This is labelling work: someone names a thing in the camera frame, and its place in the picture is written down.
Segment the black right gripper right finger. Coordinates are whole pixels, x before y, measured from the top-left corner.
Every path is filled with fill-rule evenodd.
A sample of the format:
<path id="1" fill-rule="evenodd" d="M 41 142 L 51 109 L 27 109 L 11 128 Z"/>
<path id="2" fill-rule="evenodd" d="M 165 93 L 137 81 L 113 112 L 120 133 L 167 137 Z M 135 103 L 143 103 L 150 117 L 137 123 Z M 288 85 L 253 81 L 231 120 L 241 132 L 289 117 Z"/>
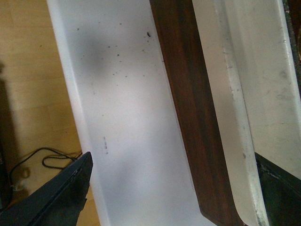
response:
<path id="1" fill-rule="evenodd" d="M 271 226 L 301 224 L 301 180 L 255 153 L 264 204 Z"/>

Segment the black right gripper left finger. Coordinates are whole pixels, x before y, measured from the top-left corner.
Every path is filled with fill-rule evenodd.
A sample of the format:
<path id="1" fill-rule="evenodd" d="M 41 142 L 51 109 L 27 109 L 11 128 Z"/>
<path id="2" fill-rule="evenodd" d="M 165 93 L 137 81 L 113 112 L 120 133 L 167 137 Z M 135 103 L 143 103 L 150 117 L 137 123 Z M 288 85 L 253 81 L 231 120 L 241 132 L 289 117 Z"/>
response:
<path id="1" fill-rule="evenodd" d="M 75 226 L 84 209 L 93 168 L 90 152 L 0 215 L 2 226 Z"/>

